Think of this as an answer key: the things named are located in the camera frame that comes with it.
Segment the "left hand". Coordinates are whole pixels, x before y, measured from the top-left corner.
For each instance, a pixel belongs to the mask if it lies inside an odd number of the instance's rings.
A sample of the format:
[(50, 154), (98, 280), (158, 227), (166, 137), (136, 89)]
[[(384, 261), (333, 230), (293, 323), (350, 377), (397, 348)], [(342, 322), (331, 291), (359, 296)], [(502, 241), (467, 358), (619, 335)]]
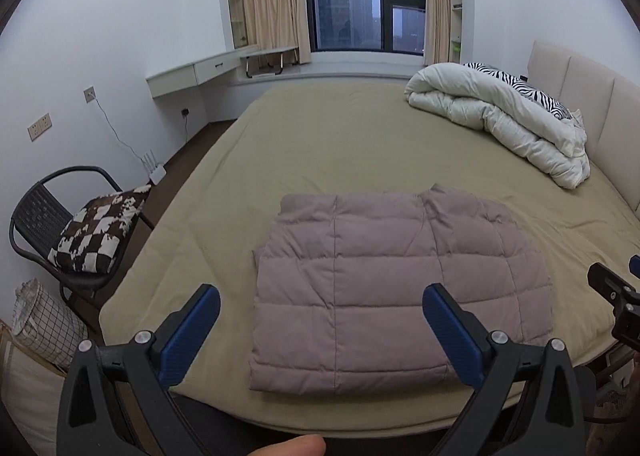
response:
[(326, 441), (322, 436), (311, 434), (262, 447), (248, 456), (323, 456), (324, 454), (326, 454)]

